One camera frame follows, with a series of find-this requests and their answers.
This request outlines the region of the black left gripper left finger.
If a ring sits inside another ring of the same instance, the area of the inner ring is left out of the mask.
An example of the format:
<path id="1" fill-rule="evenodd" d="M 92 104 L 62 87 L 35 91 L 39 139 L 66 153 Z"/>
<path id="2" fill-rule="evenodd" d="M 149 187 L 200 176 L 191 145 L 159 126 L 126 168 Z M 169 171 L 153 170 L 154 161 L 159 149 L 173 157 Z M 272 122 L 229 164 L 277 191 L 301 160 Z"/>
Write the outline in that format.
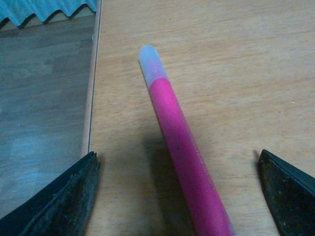
<path id="1" fill-rule="evenodd" d="M 2 236 L 82 236 L 93 206 L 100 162 L 91 151 L 0 220 Z"/>

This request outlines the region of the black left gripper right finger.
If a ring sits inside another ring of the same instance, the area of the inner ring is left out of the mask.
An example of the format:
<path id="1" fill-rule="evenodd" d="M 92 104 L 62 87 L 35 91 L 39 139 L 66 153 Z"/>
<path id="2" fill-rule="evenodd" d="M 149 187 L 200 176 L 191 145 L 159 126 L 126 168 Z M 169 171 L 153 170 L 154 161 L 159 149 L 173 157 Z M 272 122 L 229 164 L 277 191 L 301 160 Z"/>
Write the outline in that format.
<path id="1" fill-rule="evenodd" d="M 282 236 L 315 234 L 315 178 L 262 150 L 257 164 L 262 192 Z"/>

